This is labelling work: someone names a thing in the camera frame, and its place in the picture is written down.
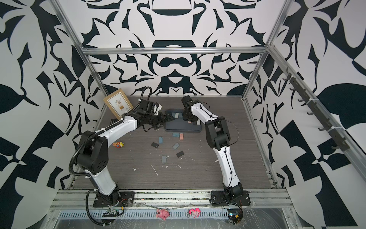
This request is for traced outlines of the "dark grey storage tray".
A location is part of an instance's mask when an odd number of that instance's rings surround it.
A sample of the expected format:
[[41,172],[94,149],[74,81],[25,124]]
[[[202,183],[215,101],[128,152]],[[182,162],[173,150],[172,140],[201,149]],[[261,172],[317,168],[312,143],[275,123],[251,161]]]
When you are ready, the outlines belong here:
[[[167,109],[166,112],[171,113],[175,118],[175,113],[183,113],[183,109]],[[164,129],[167,132],[175,132],[175,133],[200,133],[202,131],[203,126],[197,125],[195,122],[185,121],[182,118],[175,118],[175,120],[171,122],[167,122],[164,124]]]

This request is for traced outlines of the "grey-blue eraser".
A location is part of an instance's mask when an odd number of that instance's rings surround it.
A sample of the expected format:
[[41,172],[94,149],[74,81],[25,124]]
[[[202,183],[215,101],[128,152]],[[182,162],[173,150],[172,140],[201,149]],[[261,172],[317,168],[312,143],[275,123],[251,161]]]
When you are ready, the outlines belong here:
[[180,144],[179,143],[176,143],[176,144],[173,145],[173,149],[178,149],[179,146],[180,146]]

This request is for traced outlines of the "black eraser pair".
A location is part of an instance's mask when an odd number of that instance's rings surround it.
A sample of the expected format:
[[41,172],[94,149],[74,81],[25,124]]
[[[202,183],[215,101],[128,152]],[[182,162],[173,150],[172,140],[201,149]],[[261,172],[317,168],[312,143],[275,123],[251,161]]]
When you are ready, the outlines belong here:
[[155,142],[152,142],[151,146],[153,146],[154,148],[158,148],[159,147],[159,144],[157,144]]

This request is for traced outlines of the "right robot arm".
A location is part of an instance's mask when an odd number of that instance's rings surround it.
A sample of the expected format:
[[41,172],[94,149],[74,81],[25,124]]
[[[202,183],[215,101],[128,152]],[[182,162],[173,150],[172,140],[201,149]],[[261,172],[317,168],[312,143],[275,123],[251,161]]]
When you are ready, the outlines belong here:
[[224,202],[233,204],[243,196],[244,190],[234,169],[230,152],[231,136],[227,120],[210,112],[204,103],[193,100],[190,96],[182,99],[184,105],[183,119],[200,121],[205,124],[206,141],[215,152],[223,176]]

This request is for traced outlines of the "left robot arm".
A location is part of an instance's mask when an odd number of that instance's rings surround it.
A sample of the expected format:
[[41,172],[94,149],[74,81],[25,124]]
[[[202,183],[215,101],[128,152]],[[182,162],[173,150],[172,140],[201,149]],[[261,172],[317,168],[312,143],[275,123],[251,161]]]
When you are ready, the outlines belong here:
[[71,158],[69,171],[73,172],[74,165],[80,166],[83,172],[76,175],[91,180],[97,198],[103,200],[106,205],[116,205],[121,198],[119,188],[108,171],[109,147],[125,134],[140,127],[145,128],[149,125],[152,129],[159,129],[165,123],[174,120],[171,114],[162,112],[161,109],[160,104],[141,99],[137,106],[124,113],[118,122],[97,132],[85,132]]

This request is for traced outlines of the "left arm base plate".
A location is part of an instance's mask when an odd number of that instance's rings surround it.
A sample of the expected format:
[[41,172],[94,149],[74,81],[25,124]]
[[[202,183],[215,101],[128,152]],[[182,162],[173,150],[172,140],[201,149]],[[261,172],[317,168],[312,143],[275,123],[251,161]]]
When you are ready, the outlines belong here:
[[101,193],[97,193],[93,207],[94,208],[106,208],[106,207],[126,207],[134,202],[135,192],[133,191],[122,191],[113,192],[111,195],[106,196]]

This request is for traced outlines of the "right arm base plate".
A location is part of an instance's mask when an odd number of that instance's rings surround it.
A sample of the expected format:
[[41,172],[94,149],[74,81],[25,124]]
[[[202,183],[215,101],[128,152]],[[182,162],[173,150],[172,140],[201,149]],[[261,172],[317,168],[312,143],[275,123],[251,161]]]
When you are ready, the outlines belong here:
[[231,194],[225,191],[211,191],[210,195],[210,204],[214,207],[229,205],[250,206],[251,204],[249,193],[246,190],[242,190],[238,194]]

